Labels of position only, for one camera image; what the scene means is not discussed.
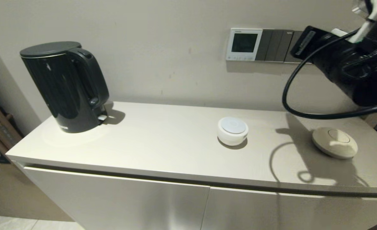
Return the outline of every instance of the floor tile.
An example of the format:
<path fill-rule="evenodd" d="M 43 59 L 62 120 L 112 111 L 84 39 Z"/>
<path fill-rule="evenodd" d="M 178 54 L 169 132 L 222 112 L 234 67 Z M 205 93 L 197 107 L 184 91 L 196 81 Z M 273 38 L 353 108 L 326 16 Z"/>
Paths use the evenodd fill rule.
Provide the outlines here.
<path fill-rule="evenodd" d="M 0 230 L 31 230 L 37 220 L 0 216 Z"/>
<path fill-rule="evenodd" d="M 41 221 L 39 220 L 32 230 L 84 230 L 76 222 Z"/>

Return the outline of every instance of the wall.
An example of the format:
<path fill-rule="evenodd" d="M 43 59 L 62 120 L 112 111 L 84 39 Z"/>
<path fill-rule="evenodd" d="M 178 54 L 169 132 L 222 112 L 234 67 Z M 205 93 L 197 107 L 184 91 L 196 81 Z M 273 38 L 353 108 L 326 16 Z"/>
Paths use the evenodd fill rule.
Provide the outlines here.
<path fill-rule="evenodd" d="M 0 77 L 0 89 L 17 90 L 12 84 L 22 92 L 0 97 L 28 133 L 50 112 L 19 51 L 79 41 L 99 61 L 113 101 L 283 110 L 295 65 L 226 62 L 229 29 L 352 30 L 361 23 L 350 0 L 0 1 L 0 58 L 11 75 L 10 83 Z M 354 107 L 313 66 L 301 71 L 290 102 L 310 112 Z"/>

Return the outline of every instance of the robotic arm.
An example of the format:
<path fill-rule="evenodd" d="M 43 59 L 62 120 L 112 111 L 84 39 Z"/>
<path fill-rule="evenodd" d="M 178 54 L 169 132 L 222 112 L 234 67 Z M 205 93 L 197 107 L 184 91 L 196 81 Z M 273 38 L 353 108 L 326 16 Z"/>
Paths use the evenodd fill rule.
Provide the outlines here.
<path fill-rule="evenodd" d="M 356 0 L 353 12 L 366 17 L 360 29 L 349 34 L 333 30 L 333 34 L 308 26 L 292 48 L 293 57 L 303 60 L 290 76 L 282 96 L 284 107 L 292 114 L 337 119 L 377 112 L 377 0 Z M 307 61 L 315 64 L 357 105 L 366 108 L 339 114 L 307 114 L 292 109 L 286 100 L 289 86 Z"/>

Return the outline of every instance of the black cable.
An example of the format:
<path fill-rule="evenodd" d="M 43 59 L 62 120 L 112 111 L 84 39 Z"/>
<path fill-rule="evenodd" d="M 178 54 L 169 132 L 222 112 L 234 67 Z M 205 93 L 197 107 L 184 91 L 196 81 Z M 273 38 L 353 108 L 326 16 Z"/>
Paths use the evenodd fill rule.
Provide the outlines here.
<path fill-rule="evenodd" d="M 313 51 L 309 56 L 307 56 L 305 58 L 305 60 L 303 60 L 297 67 L 296 69 L 293 71 L 293 73 L 290 75 L 289 77 L 289 80 L 288 82 L 286 83 L 285 85 L 285 88 L 283 89 L 283 94 L 282 94 L 282 104 L 283 106 L 285 107 L 285 109 L 287 111 L 289 111 L 290 113 L 292 113 L 293 115 L 296 115 L 296 116 L 299 116 L 299 117 L 302 117 L 302 118 L 309 118 L 309 119 L 341 119 L 341 118 L 351 118 L 351 117 L 356 117 L 356 116 L 361 116 L 361 115 L 366 115 L 366 114 L 370 114 L 370 113 L 375 113 L 377 112 L 377 106 L 374 106 L 374 107 L 369 107 L 369 108 L 365 108 L 365 109 L 360 109 L 360 110 L 357 110 L 357 111 L 353 111 L 353 112 L 341 112 L 341 113 L 333 113 L 333 114 L 309 114 L 309 113 L 304 113 L 304 112 L 299 112 L 299 111 L 296 111 L 294 109 L 292 109 L 289 105 L 288 105 L 288 102 L 287 102 L 287 96 L 288 96 L 288 91 L 289 91 L 289 87 L 290 87 L 290 84 L 292 83 L 292 81 L 294 80 L 294 78 L 296 77 L 296 74 L 298 74 L 298 72 L 302 69 L 302 67 L 306 64 L 306 62 L 308 62 L 310 60 L 310 58 L 312 58 L 315 54 L 317 54 L 318 52 L 320 52 L 322 49 L 324 48 L 327 48 L 328 46 L 330 45 L 333 45 L 335 44 L 336 42 L 339 42 L 339 41 L 343 41 L 344 39 L 346 38 L 349 38 L 353 35 L 355 35 L 357 33 L 358 29 L 353 31 L 353 32 L 350 32 L 348 33 L 347 35 L 344 35 L 344 36 L 341 36 L 340 38 L 337 38 L 333 41 L 330 41 L 329 43 L 317 48 L 317 50 Z"/>

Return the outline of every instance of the thermostat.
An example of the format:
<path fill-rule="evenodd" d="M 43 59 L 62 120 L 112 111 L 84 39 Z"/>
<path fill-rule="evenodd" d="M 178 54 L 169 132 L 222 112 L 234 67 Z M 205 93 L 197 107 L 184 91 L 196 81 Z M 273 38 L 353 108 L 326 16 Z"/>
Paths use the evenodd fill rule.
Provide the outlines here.
<path fill-rule="evenodd" d="M 232 28 L 227 48 L 227 61 L 255 61 L 262 29 Z"/>

